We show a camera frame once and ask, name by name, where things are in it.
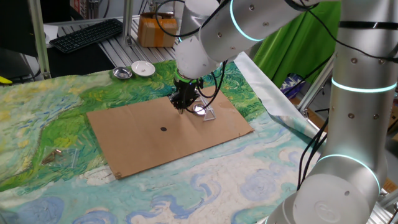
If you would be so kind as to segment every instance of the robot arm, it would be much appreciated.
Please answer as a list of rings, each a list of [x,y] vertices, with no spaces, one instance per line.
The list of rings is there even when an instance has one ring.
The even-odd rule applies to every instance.
[[[292,7],[298,8],[300,1],[297,2],[230,0],[197,35],[185,39],[177,46],[180,75],[187,79],[197,79],[209,74],[221,62],[234,58],[300,15],[303,11]],[[318,2],[319,0],[311,0],[306,1],[306,4],[311,6]]]
[[[320,1],[306,0],[307,6]],[[216,0],[187,0],[183,18],[192,17],[192,21],[182,21],[181,30],[190,30],[201,12],[208,13],[218,3]],[[179,113],[190,106],[198,94],[195,92],[196,79],[216,70],[221,62],[232,61],[238,53],[252,47],[268,35],[271,35],[303,13],[300,0],[225,0],[223,6],[200,31],[185,39],[175,49],[177,68],[175,86],[177,92],[170,100]]]
[[[320,0],[306,0],[307,6]],[[393,57],[398,0],[342,0],[338,40],[376,57]],[[230,0],[177,49],[176,86],[195,97],[191,81],[209,74],[300,13],[300,0]],[[384,154],[398,66],[338,44],[325,151],[300,190],[266,224],[366,223],[387,175]]]

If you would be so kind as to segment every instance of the painted tablecloth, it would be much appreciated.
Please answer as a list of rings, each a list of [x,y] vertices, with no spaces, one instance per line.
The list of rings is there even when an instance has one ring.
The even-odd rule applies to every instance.
[[[267,114],[234,63],[221,90],[254,133],[115,180],[86,112],[167,96],[175,62],[155,67],[150,78],[105,71],[0,88],[0,214],[8,223],[255,223],[295,191],[307,138]],[[40,165],[45,146],[77,148],[77,166]]]

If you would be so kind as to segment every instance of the keyboard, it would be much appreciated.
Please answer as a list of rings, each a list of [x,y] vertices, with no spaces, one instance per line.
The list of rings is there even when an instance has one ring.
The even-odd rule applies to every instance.
[[[122,22],[117,19],[108,19],[71,34],[53,39],[50,41],[50,44],[67,54],[87,45],[106,40],[122,31]]]

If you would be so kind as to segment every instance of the wire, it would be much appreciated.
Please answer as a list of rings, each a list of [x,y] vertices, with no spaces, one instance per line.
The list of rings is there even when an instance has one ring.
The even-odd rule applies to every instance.
[[[217,79],[216,79],[216,76],[215,76],[214,72],[211,72],[211,76],[214,79],[214,83],[215,83],[215,87],[216,87],[214,93],[211,96],[206,96],[205,94],[203,94],[202,91],[200,90],[201,87],[198,86],[198,92],[201,94],[201,96],[203,96],[204,98],[208,98],[208,99],[214,97],[216,95],[216,92],[217,92]]]
[[[331,56],[329,56],[326,60],[324,60],[321,64],[319,64],[314,70],[312,70],[308,75],[306,75],[304,77],[303,80],[299,81],[298,84],[294,85],[293,88],[289,89],[286,93],[285,96],[287,96],[289,93],[291,93],[294,89],[296,89],[297,87],[299,87],[301,85],[301,83],[303,83],[305,80],[307,80],[308,78],[311,77],[311,75],[313,75],[316,71],[318,71],[320,68],[322,68],[322,66],[324,66],[324,64],[326,64],[329,59],[333,56],[333,54]]]
[[[206,106],[204,106],[204,107],[201,109],[201,111],[204,110],[204,109],[206,109],[207,107],[209,107],[209,106],[211,105],[211,103],[214,101],[214,99],[217,97],[217,94],[220,92],[221,85],[223,84],[224,75],[225,75],[225,65],[226,65],[227,63],[228,63],[228,60],[225,60],[225,61],[223,62],[223,68],[222,68],[222,72],[221,72],[220,84],[218,85],[218,88],[217,88],[217,90],[216,90],[216,92],[215,92],[214,97],[210,100],[210,102],[209,102]]]
[[[223,62],[223,68],[221,70],[221,79],[220,79],[220,83],[218,84],[218,86],[216,86],[216,90],[214,93],[214,96],[212,97],[212,99],[210,100],[210,102],[207,103],[207,105],[205,105],[200,111],[205,110],[207,107],[209,107],[211,105],[211,103],[214,101],[214,99],[217,97],[217,94],[220,92],[221,89],[221,85],[223,84],[223,80],[224,80],[224,75],[225,75],[225,66],[228,63],[228,60],[225,60]],[[185,95],[186,95],[187,89],[185,89],[184,94],[183,94],[183,103],[184,103],[184,108],[190,112],[190,113],[196,113],[195,111],[191,111],[190,109],[188,109],[187,106],[185,106]]]
[[[304,168],[303,179],[302,179],[302,181],[301,181],[301,184],[303,184],[303,181],[305,180],[305,178],[306,178],[306,176],[307,176],[307,172],[308,172],[308,169],[309,169],[309,167],[310,167],[310,163],[311,163],[312,158],[315,156],[315,153],[316,153],[316,152],[318,151],[318,149],[322,146],[322,144],[326,141],[326,138],[327,138],[327,137],[328,137],[328,134],[326,134],[326,135],[323,137],[323,139],[322,139],[319,143],[315,143],[315,146],[312,148],[310,157],[308,158],[308,161],[307,161],[307,163],[306,163],[306,165],[305,165],[305,168]]]
[[[20,78],[20,80],[17,80],[17,81],[12,81],[11,80],[11,81],[12,81],[13,84],[14,83],[25,83],[26,81],[29,81],[31,79],[34,79],[34,78],[38,77],[40,74],[41,74],[41,72],[40,72],[40,69],[39,69],[39,71],[37,71],[37,73],[34,76],[30,77],[30,78]]]
[[[140,8],[139,8],[139,10],[138,10],[138,15],[141,14],[141,9],[142,9],[142,6],[144,5],[144,1],[146,2],[147,0],[142,0],[141,6],[140,6]]]
[[[172,37],[188,37],[188,36],[190,36],[190,35],[193,35],[193,34],[196,34],[197,32],[199,32],[199,30],[200,30],[202,27],[204,27],[204,26],[210,21],[210,19],[212,19],[224,6],[226,6],[227,3],[229,3],[229,1],[230,1],[230,0],[225,0],[225,1],[223,1],[223,2],[217,7],[217,9],[211,14],[211,16],[210,16],[209,18],[207,18],[207,20],[206,20],[200,27],[198,27],[197,29],[195,29],[195,30],[193,30],[193,31],[191,31],[191,32],[188,32],[188,33],[186,33],[186,34],[179,34],[179,35],[177,35],[177,34],[171,34],[171,33],[167,32],[167,31],[162,27],[162,25],[161,25],[160,22],[159,22],[159,18],[157,17],[157,15],[158,15],[158,13],[159,13],[159,9],[160,9],[164,4],[167,4],[167,3],[169,3],[169,2],[182,2],[182,3],[185,3],[185,1],[183,1],[183,0],[166,0],[166,1],[162,2],[162,3],[160,3],[159,6],[158,6],[158,7],[156,8],[156,10],[155,10],[155,19],[156,19],[157,25],[160,27],[160,29],[161,29],[165,34],[167,34],[167,35],[169,35],[169,36],[172,36]]]
[[[371,57],[371,58],[376,58],[376,59],[381,59],[381,60],[387,60],[387,61],[389,61],[389,62],[394,62],[394,63],[397,63],[397,62],[398,62],[398,58],[373,56],[373,55],[371,55],[371,54],[368,54],[368,53],[364,52],[363,50],[357,49],[356,47],[352,47],[352,46],[350,46],[350,45],[348,45],[348,44],[342,43],[341,41],[339,41],[338,39],[336,39],[336,37],[333,36],[333,34],[330,32],[329,28],[325,25],[325,23],[324,23],[317,15],[315,15],[315,14],[311,11],[311,9],[312,9],[311,7],[306,6],[306,5],[304,4],[303,0],[300,0],[300,2],[301,2],[301,4],[302,4],[302,6],[303,6],[304,8],[306,8],[306,11],[309,12],[314,18],[316,18],[318,22],[320,22],[320,24],[325,28],[325,30],[328,32],[329,36],[330,36],[335,42],[337,42],[337,43],[339,43],[339,44],[341,44],[341,45],[343,45],[343,46],[345,46],[345,47],[347,47],[347,48],[349,48],[349,49],[353,49],[353,50],[356,50],[356,51],[358,51],[358,52],[361,52],[362,54],[365,54],[366,56]]]
[[[148,5],[148,2],[145,2],[145,6],[144,6],[144,8],[142,9],[142,12],[141,12],[141,13],[144,13],[144,12],[145,12],[145,8],[147,7],[147,5]]]
[[[301,158],[300,158],[300,164],[298,165],[298,182],[297,182],[297,190],[300,190],[301,184],[302,184],[302,178],[301,178],[301,171],[302,171],[302,166],[303,166],[303,160],[304,160],[304,156],[307,153],[307,151],[310,149],[310,147],[312,146],[312,144],[314,143],[314,147],[313,148],[319,148],[322,143],[325,141],[322,139],[321,143],[319,144],[319,140],[322,136],[323,131],[325,130],[326,126],[329,123],[329,118],[326,119],[325,123],[323,124],[323,126],[321,127],[321,129],[319,129],[319,131],[317,132],[317,134],[311,139],[310,143],[307,145],[307,147],[304,149]],[[307,174],[307,171],[305,171],[305,174],[303,173],[303,179],[305,178],[305,175]]]
[[[111,4],[110,2],[111,2],[111,0],[108,0],[108,3],[107,3],[107,5],[106,5],[106,10],[105,10],[105,13],[104,13],[103,18],[106,18],[106,16],[108,15],[109,5]]]

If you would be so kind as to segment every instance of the purple object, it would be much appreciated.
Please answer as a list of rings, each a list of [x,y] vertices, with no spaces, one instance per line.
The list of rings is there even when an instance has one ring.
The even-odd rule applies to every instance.
[[[300,75],[290,73],[289,76],[285,79],[284,83],[282,84],[280,90],[282,91],[283,94],[286,95],[288,91],[294,88],[294,90],[292,90],[291,92],[289,92],[289,94],[286,95],[288,99],[293,99],[297,96],[297,94],[305,84],[305,82],[302,82],[299,86],[296,86],[301,80],[303,80],[303,78]]]

